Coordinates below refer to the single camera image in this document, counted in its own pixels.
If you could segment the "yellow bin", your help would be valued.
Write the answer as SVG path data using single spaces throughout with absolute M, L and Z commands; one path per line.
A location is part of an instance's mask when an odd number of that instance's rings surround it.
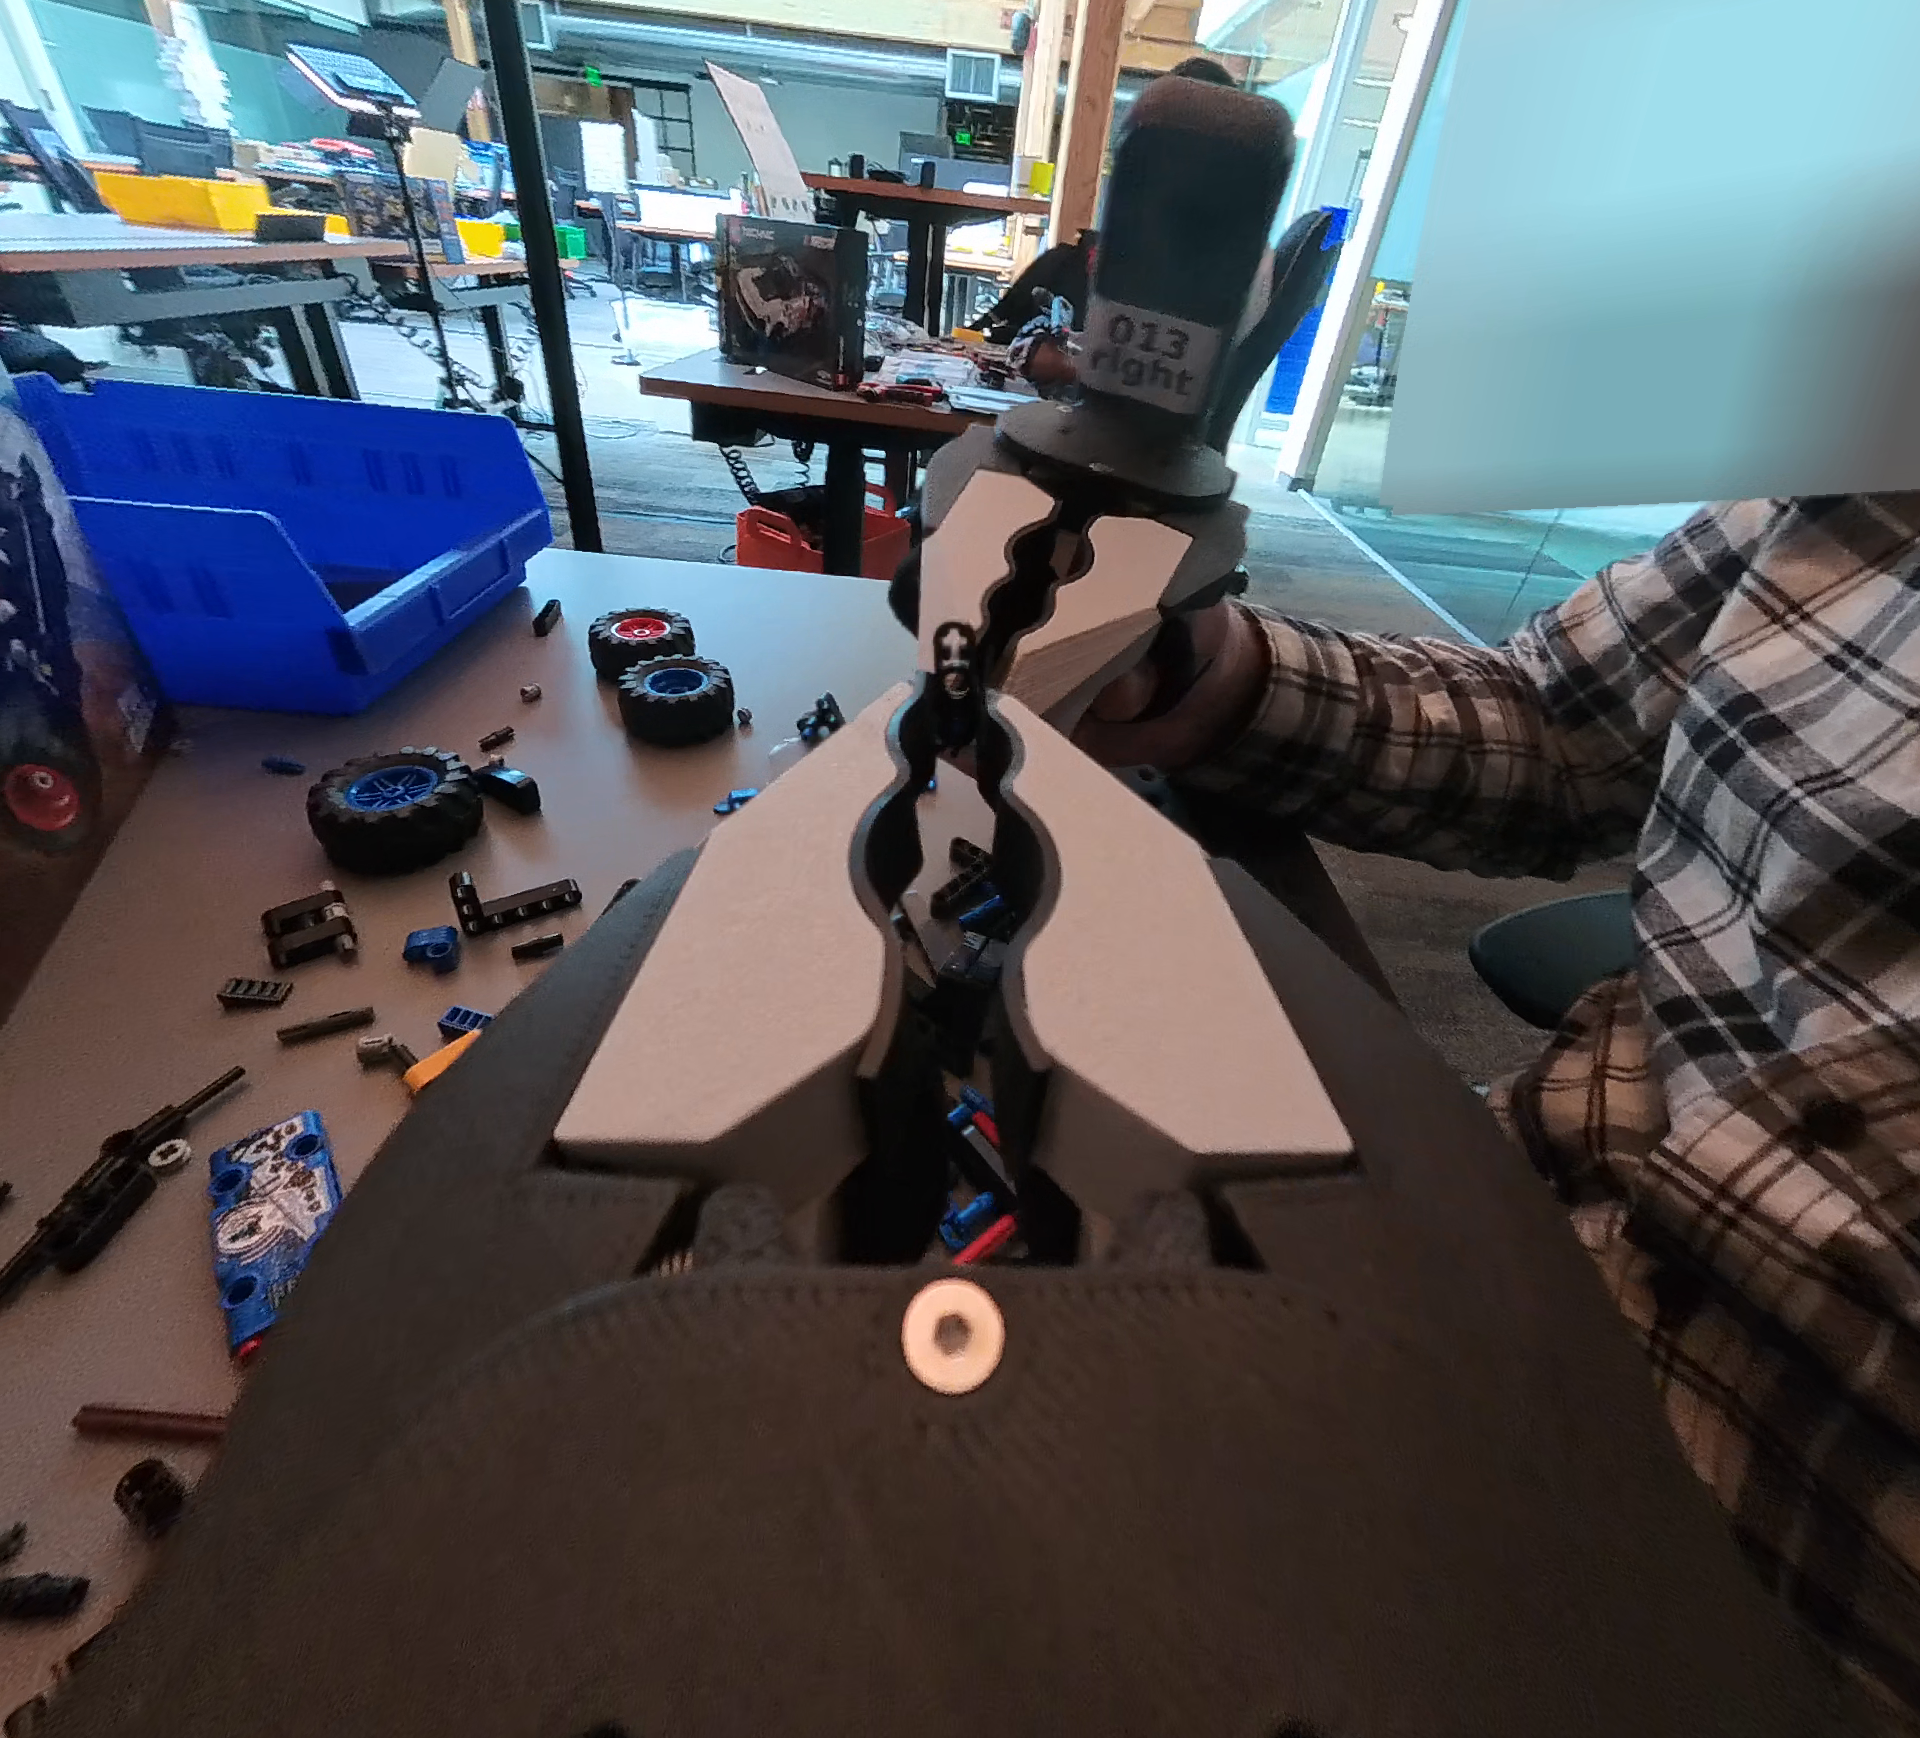
M 127 171 L 97 171 L 93 178 L 106 208 L 134 226 L 252 239 L 256 222 L 274 210 L 271 193 L 254 181 Z

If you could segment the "blue printed toy panel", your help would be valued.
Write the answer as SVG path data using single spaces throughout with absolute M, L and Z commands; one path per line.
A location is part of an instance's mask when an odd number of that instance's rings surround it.
M 278 1321 L 345 1192 L 316 1109 L 300 1109 L 210 1153 L 210 1269 L 237 1367 L 258 1355 Z

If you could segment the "black angled toy beam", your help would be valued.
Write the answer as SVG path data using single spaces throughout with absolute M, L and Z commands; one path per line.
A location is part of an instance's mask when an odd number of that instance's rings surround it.
M 458 869 L 446 880 L 455 924 L 465 937 L 497 936 L 583 906 L 583 887 L 573 878 L 545 882 L 509 893 L 486 895 L 475 878 Z

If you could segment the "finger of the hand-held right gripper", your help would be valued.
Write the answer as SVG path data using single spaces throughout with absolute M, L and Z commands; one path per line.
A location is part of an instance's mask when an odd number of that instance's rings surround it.
M 1055 585 L 999 675 L 999 696 L 1046 721 L 1079 721 L 1092 699 L 1140 668 L 1162 628 L 1228 594 L 1239 567 L 1239 503 L 1169 521 L 1092 521 L 1075 578 Z
M 979 469 L 922 552 L 918 670 L 940 670 L 937 638 L 970 632 L 973 670 L 999 696 L 1043 696 L 1040 638 L 1057 608 L 1057 496 Z

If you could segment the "brown toy axle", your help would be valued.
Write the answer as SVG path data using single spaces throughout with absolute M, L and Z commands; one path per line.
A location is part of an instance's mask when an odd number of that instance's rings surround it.
M 212 1448 L 229 1435 L 229 1411 L 184 1411 L 91 1401 L 71 1417 L 78 1438 Z

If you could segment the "plain blue plastic bin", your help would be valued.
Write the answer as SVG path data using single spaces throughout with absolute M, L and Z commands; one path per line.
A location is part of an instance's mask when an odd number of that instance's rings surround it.
M 14 401 L 176 705 L 358 715 L 552 544 L 486 413 L 45 374 Z

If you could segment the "orange bucket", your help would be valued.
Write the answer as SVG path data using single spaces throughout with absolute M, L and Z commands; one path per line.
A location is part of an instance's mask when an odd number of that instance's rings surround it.
M 913 524 L 899 514 L 883 486 L 863 493 L 863 546 L 859 576 L 891 579 L 918 542 Z M 758 498 L 736 517 L 734 562 L 747 570 L 811 574 L 828 572 L 828 488 L 800 486 Z

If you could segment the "wooden background table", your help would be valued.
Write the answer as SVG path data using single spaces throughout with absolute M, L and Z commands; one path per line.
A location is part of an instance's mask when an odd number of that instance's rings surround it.
M 871 401 L 855 391 L 732 365 L 719 352 L 695 352 L 647 370 L 639 377 L 639 391 L 690 407 L 692 436 L 721 449 L 775 439 L 824 449 L 854 444 L 868 452 L 933 450 L 995 420 L 995 411 Z

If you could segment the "black tire blue rim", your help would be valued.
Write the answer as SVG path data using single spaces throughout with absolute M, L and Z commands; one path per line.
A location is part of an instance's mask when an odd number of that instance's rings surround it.
M 328 863 L 358 878 L 436 865 L 478 835 L 484 814 L 470 768 L 453 752 L 417 745 L 351 759 L 304 799 Z
M 698 655 L 638 663 L 617 680 L 617 709 L 635 744 L 679 750 L 736 730 L 734 673 Z

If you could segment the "small black toy assembly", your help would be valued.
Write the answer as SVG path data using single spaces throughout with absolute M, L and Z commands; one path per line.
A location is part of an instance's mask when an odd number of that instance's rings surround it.
M 915 718 L 918 747 L 970 772 L 984 795 L 998 795 L 1012 770 L 1014 744 L 991 704 L 973 625 L 945 622 L 935 630 Z

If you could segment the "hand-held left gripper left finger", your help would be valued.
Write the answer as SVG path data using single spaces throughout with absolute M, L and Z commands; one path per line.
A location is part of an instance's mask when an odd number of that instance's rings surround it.
M 692 861 L 557 1120 L 583 1171 L 745 1183 L 784 1205 L 861 1167 L 932 1205 L 940 1120 L 891 902 L 922 855 L 925 691 L 888 691 Z

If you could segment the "toy truck set box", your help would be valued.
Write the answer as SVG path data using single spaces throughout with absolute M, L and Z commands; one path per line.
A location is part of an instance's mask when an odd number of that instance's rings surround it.
M 30 382 L 2 404 L 2 1013 L 156 770 L 173 723 L 95 562 Z

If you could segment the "person's right forearm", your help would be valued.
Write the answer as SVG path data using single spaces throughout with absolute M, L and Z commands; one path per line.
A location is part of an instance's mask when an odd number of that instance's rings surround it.
M 1570 878 L 1645 835 L 1741 891 L 1916 917 L 1916 496 L 1708 509 L 1499 647 L 1253 620 L 1195 795 L 1349 848 Z

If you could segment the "black pin assembly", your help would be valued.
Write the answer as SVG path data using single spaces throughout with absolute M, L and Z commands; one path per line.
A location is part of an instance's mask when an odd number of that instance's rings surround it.
M 76 1276 L 111 1246 L 156 1194 L 151 1156 L 184 1138 L 189 1122 L 247 1078 L 233 1065 L 184 1101 L 162 1106 L 141 1123 L 111 1133 L 95 1161 L 73 1179 L 2 1268 L 2 1305 L 48 1274 Z

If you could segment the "black toy connector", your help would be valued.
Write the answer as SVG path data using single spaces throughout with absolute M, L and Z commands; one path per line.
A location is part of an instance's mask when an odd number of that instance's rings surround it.
M 302 964 L 335 957 L 358 957 L 361 939 L 348 902 L 333 880 L 292 902 L 264 910 L 258 917 L 268 964 L 286 973 Z

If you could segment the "grey desk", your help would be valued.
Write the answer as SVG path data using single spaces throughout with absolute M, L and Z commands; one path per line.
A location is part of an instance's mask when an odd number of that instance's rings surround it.
M 755 718 L 745 735 L 666 753 L 625 737 L 587 632 L 632 605 L 693 622 Z M 505 1011 L 541 975 L 510 955 L 516 937 L 466 944 L 444 979 L 401 960 L 412 929 L 453 921 L 455 869 L 486 895 L 578 880 L 583 906 L 539 921 L 573 951 L 620 886 L 701 840 L 719 797 L 765 778 L 820 696 L 855 715 L 913 657 L 877 584 L 543 552 L 522 591 L 358 718 L 183 715 L 184 752 L 159 761 L 5 1028 L 5 1254 L 108 1133 L 233 1065 L 247 1078 L 199 1115 L 190 1163 L 159 1178 L 91 1268 L 45 1277 L 5 1310 L 5 1529 L 27 1529 L 21 1571 L 89 1582 L 73 1620 L 5 1627 L 5 1715 L 42 1693 L 151 1571 L 159 1546 L 111 1498 L 123 1473 L 161 1457 L 194 1483 L 208 1464 L 204 1448 L 78 1438 L 71 1417 L 91 1401 L 229 1411 L 244 1382 L 210 1280 L 206 1153 L 314 1108 L 351 1183 L 404 1115 L 399 1075 L 361 1067 L 348 1034 L 286 1048 L 276 1029 L 369 1006 L 375 1032 L 426 1053 L 446 1006 Z M 541 814 L 488 814 L 461 855 L 407 878 L 353 882 L 326 865 L 304 782 L 260 768 L 284 756 L 319 775 L 403 745 L 473 756 L 503 728 Z M 260 913 L 325 880 L 347 895 L 358 957 L 276 973 Z

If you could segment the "black metal pole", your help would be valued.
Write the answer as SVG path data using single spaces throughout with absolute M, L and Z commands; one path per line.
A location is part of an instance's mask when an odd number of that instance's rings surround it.
M 601 553 L 590 435 L 573 356 L 567 282 L 547 184 L 541 115 L 521 0 L 480 0 L 492 60 L 492 84 L 516 184 L 527 278 L 541 338 L 541 363 L 570 532 L 578 552 Z

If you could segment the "person's right hand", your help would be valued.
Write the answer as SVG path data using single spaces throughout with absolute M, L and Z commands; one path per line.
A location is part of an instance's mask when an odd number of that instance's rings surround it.
M 1071 741 L 1111 770 L 1185 772 L 1246 732 L 1270 671 L 1264 624 L 1239 600 L 1174 616 L 1140 663 L 1092 698 Z

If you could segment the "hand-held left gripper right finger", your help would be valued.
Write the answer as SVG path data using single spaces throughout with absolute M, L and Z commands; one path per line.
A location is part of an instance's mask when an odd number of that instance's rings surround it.
M 1213 863 L 1017 699 L 1001 828 L 1037 848 L 1005 1008 L 1042 1080 L 1030 1153 L 1079 1205 L 1327 1175 L 1354 1139 Z

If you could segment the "black tire red rim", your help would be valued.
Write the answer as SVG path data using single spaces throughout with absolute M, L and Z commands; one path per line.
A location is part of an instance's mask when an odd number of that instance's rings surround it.
M 698 655 L 692 622 L 658 605 L 607 612 L 590 625 L 590 666 L 598 680 L 614 685 L 628 671 Z

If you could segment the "dark printed box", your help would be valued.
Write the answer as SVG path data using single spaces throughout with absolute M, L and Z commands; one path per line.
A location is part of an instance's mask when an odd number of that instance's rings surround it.
M 721 214 L 719 352 L 820 389 L 868 377 L 870 239 L 855 226 Z

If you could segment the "person's plaid shirt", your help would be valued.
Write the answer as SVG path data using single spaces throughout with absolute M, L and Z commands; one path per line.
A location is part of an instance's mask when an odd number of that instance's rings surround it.
M 1765 1581 L 1916 1731 L 1916 917 L 1741 891 L 1645 835 L 1636 967 L 1513 1125 Z

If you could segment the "black and blue office chair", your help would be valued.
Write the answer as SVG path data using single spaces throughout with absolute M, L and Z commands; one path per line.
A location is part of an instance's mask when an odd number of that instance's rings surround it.
M 1207 419 L 1207 441 L 1226 450 L 1257 382 L 1281 358 L 1310 316 L 1319 314 L 1338 255 L 1349 230 L 1348 206 L 1322 206 L 1295 219 L 1262 260 L 1246 318 L 1222 367 Z

